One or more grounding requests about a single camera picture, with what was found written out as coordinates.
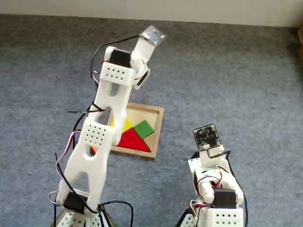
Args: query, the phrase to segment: yellow triangle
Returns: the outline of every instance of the yellow triangle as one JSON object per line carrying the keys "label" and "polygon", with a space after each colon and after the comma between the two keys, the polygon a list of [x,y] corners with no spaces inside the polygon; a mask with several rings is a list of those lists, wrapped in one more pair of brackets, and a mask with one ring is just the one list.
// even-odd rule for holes
{"label": "yellow triangle", "polygon": [[[115,125],[115,122],[113,120],[112,123],[111,123],[111,126],[114,127],[114,125]],[[126,118],[125,124],[124,124],[124,128],[123,128],[123,132],[129,130],[132,127],[133,127],[133,125],[130,123],[130,121],[128,120],[128,118]]]}

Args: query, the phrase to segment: white wall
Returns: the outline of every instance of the white wall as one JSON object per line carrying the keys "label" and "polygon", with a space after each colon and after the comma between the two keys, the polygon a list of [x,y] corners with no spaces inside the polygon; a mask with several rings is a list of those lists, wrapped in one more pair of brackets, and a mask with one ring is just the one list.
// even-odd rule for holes
{"label": "white wall", "polygon": [[0,13],[301,26],[303,0],[0,0]]}

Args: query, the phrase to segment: perforated plate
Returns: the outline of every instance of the perforated plate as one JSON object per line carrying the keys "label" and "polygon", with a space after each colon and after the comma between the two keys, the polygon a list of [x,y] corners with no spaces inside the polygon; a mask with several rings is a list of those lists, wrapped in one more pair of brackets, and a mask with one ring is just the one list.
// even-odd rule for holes
{"label": "perforated plate", "polygon": [[134,76],[135,71],[133,69],[104,62],[100,79],[120,85],[130,86],[133,85]]}
{"label": "perforated plate", "polygon": [[82,133],[84,133],[84,142],[90,146],[102,147],[106,142],[112,141],[113,128],[98,122],[86,120],[84,122]]}
{"label": "perforated plate", "polygon": [[243,227],[243,209],[207,209],[207,227]]}
{"label": "perforated plate", "polygon": [[192,214],[185,215],[180,227],[195,227],[196,221]]}
{"label": "perforated plate", "polygon": [[[104,215],[102,214],[104,227],[109,227]],[[86,221],[84,215],[71,214],[66,212],[63,218],[57,223],[57,227],[83,227]],[[101,227],[100,217],[98,214],[94,214],[92,218],[89,219],[90,225],[86,227]]]}

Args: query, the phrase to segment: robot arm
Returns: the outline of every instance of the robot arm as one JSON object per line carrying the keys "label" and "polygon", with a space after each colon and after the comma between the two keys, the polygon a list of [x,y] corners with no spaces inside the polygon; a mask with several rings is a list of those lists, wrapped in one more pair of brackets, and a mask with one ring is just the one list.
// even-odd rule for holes
{"label": "robot arm", "polygon": [[[111,146],[117,145],[121,139],[132,87],[139,89],[148,78],[150,70],[146,63],[154,48],[164,38],[163,33],[150,26],[139,35],[133,52],[115,47],[106,49],[96,97],[84,121],[78,143],[67,162],[64,171],[65,179],[62,178],[59,183],[57,204],[87,217],[91,217],[92,211],[96,211],[106,179],[107,158]],[[111,95],[113,84],[119,86],[115,96]],[[113,127],[98,123],[102,111],[107,107],[113,112],[115,120]],[[91,147],[98,149],[95,155],[90,154]],[[83,197],[80,202],[78,195],[75,197],[72,194],[67,183],[72,185],[83,174],[88,175],[89,193],[77,190],[76,193]]]}
{"label": "robot arm", "polygon": [[233,176],[213,124],[193,130],[199,152],[188,161],[198,195],[177,227],[243,227],[244,194]]}

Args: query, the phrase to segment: tangram puzzle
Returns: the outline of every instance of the tangram puzzle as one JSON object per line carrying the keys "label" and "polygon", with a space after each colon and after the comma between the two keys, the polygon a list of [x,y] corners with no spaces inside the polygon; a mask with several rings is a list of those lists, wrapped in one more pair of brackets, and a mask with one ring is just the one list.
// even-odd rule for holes
{"label": "tangram puzzle", "polygon": [[[157,154],[164,108],[137,103],[127,106],[121,140],[112,151],[155,158]],[[113,126],[115,120],[110,114],[108,125]]]}

